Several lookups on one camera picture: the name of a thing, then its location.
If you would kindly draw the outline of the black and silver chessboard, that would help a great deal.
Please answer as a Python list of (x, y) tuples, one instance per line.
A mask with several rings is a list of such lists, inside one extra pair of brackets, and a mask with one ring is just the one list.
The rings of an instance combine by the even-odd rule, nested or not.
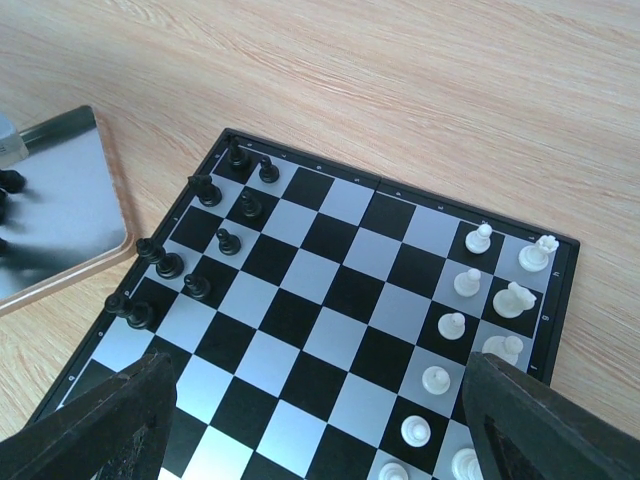
[[(229, 167), (229, 134), (250, 154), (247, 170)], [(259, 177), (263, 155), (279, 169), (275, 183)], [(177, 402), (164, 479), (374, 479), (388, 462), (413, 479), (449, 479), (454, 454), (472, 444), (460, 394), (472, 352), (491, 336), (517, 336), (517, 367), (550, 380), (576, 240), (560, 236), (546, 268), (528, 272), (518, 254), (542, 228), (230, 129), (198, 171), (221, 202), (206, 207), (184, 190), (155, 239), (186, 273), (209, 280), (209, 295), (196, 300), (182, 277), (135, 262), (120, 290), (152, 306), (153, 325), (133, 329), (101, 314), (37, 419), (165, 352)], [(260, 218), (243, 216), (243, 190), (262, 203)], [(484, 223), (491, 246), (473, 254), (465, 237)], [(219, 228), (240, 238), (236, 255), (220, 252)], [(471, 268), (480, 289), (466, 298), (453, 284)], [(510, 282), (536, 303), (507, 319), (492, 301)], [(447, 340), (438, 320), (454, 312), (465, 316), (465, 333)], [(431, 366), (450, 375), (442, 395), (423, 387)], [(420, 448), (401, 436), (411, 415), (431, 427)]]

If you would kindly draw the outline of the black queen piece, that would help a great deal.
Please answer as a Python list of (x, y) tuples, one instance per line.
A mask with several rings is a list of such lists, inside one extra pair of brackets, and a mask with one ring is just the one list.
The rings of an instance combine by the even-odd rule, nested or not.
[(155, 266), (158, 276), (173, 279), (183, 273), (184, 262), (176, 253), (167, 253), (164, 247), (152, 238), (140, 238), (136, 241), (136, 250), (140, 258)]

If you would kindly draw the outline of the black rook piece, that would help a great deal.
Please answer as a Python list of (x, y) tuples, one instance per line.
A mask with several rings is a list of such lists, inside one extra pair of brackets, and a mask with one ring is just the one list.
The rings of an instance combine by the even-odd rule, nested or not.
[(244, 171), (251, 165), (250, 154), (243, 149), (237, 137), (229, 134), (226, 138), (228, 143), (228, 160), (227, 163), (232, 170)]

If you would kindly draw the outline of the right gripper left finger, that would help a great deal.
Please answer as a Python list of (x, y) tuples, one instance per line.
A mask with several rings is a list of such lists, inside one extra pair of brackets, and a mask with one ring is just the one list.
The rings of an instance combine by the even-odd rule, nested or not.
[(172, 427), (171, 358), (147, 354), (1, 442), (3, 479), (156, 479)]

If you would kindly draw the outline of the black pawn piece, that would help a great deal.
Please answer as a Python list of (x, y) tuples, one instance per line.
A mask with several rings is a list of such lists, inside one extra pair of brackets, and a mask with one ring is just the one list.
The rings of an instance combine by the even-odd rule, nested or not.
[(240, 205), (245, 218), (255, 220), (262, 216), (262, 203), (249, 190), (243, 190), (240, 194)]
[(236, 255), (241, 250), (240, 238), (225, 228), (219, 228), (216, 231), (216, 238), (218, 239), (218, 248), (224, 255)]
[(211, 291), (209, 280), (204, 276), (193, 273), (184, 276), (184, 285), (188, 290), (188, 294), (196, 300), (206, 298)]
[(279, 169), (268, 155), (263, 155), (260, 159), (259, 177), (267, 184), (272, 184), (279, 180)]

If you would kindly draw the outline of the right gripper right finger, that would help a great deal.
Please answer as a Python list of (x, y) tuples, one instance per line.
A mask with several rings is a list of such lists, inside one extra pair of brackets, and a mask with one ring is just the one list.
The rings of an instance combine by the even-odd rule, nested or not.
[(493, 354), (470, 354), (463, 408), (485, 479), (637, 479), (639, 440)]

